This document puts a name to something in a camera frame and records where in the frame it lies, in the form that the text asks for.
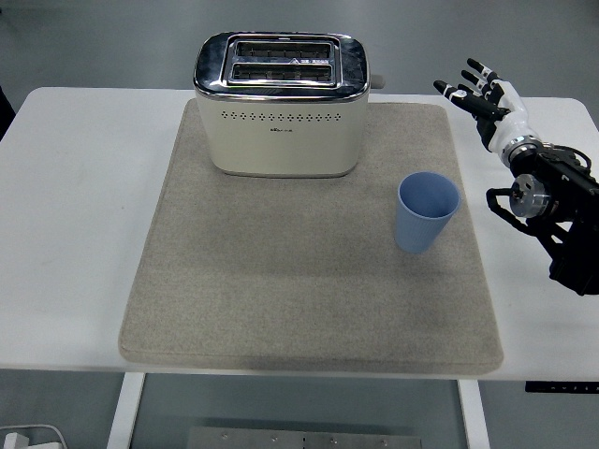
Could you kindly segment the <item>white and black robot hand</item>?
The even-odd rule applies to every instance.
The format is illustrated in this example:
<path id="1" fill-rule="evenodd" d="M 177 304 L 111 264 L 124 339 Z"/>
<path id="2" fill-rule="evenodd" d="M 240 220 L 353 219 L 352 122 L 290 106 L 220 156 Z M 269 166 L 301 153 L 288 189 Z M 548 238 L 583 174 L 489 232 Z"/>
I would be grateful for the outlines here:
<path id="1" fill-rule="evenodd" d="M 475 59 L 461 72 L 467 84 L 452 86 L 437 80 L 433 87 L 451 104 L 472 115 L 484 148 L 497 154 L 506 167 L 514 151 L 540 140 L 529 125 L 529 114 L 514 86 Z"/>

